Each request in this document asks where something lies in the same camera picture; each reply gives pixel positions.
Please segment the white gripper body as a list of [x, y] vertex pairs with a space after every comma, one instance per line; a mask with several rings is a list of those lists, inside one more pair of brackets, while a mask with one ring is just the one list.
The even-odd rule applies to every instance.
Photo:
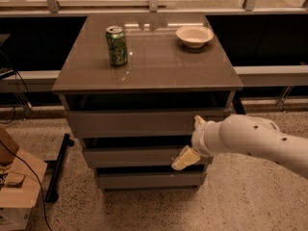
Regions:
[[192, 148], [203, 157], [222, 153], [225, 149], [220, 139], [220, 122], [206, 121], [192, 132]]

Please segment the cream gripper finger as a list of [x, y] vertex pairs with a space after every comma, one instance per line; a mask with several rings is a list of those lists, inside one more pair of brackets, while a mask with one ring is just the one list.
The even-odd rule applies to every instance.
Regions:
[[193, 148], [185, 146], [180, 154], [174, 159], [171, 167], [174, 170], [182, 170], [199, 162], [200, 159], [200, 155]]
[[203, 117], [201, 117], [200, 115], [196, 115], [194, 117], [194, 128], [197, 129], [200, 125], [202, 125], [205, 122], [206, 120]]

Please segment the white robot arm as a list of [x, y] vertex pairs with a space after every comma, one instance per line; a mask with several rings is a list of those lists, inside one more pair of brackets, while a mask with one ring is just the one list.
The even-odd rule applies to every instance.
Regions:
[[194, 117], [192, 145], [186, 145], [171, 167], [182, 170], [202, 158], [237, 153], [262, 158], [308, 178], [308, 140], [282, 133], [270, 119], [231, 115], [223, 121]]

